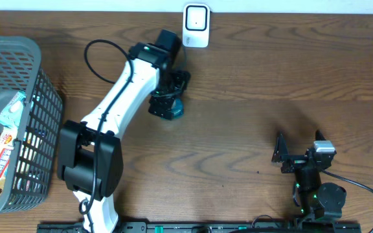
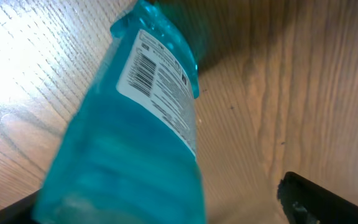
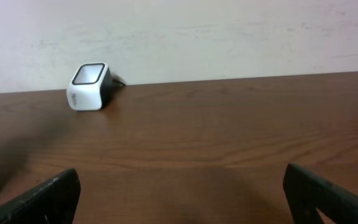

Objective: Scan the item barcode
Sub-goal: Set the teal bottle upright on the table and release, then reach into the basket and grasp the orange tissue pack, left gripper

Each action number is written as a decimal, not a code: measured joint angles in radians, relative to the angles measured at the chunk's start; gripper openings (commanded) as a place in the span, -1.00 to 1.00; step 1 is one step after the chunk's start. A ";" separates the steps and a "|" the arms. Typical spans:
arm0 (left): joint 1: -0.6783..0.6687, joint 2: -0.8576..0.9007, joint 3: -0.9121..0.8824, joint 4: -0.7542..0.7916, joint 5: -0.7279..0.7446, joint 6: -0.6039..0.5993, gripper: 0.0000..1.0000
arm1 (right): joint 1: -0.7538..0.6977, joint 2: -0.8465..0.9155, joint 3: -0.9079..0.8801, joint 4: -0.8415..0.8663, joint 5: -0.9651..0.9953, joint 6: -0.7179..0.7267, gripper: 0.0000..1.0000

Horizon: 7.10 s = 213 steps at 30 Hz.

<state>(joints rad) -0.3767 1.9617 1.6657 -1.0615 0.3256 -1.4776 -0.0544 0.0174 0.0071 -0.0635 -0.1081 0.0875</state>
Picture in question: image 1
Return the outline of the teal mouthwash bottle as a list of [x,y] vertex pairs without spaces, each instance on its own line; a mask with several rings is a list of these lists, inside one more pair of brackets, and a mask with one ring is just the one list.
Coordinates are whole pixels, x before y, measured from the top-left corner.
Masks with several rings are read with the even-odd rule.
[[184,113],[183,103],[179,98],[175,98],[172,105],[168,109],[164,109],[161,113],[161,118],[173,120],[179,118]]

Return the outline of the green wet wipes pack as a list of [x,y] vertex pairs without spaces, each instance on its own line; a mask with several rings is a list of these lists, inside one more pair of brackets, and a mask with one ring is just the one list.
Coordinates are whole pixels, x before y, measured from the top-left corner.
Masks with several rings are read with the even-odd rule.
[[26,92],[18,90],[1,92],[0,124],[10,129],[18,129],[26,105]]

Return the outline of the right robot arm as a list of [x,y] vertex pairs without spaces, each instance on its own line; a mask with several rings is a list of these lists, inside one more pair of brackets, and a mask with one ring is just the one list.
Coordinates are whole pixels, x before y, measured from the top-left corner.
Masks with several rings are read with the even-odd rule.
[[294,220],[296,228],[314,229],[319,224],[333,227],[341,218],[346,190],[335,183],[321,181],[321,173],[332,165],[335,155],[335,147],[319,130],[315,132],[313,146],[303,155],[290,154],[283,134],[277,134],[271,161],[281,163],[282,173],[295,175],[293,202],[302,212]]

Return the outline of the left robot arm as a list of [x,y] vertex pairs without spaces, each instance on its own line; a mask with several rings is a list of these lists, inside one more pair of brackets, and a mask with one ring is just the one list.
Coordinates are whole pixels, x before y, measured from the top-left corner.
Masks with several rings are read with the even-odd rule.
[[124,69],[109,93],[80,122],[60,131],[57,176],[79,201],[81,223],[49,227],[50,232],[116,232],[120,219],[114,191],[124,163],[121,140],[145,99],[150,114],[173,120],[184,113],[181,96],[190,73],[174,69],[181,38],[162,30],[155,43],[137,43],[123,55]]

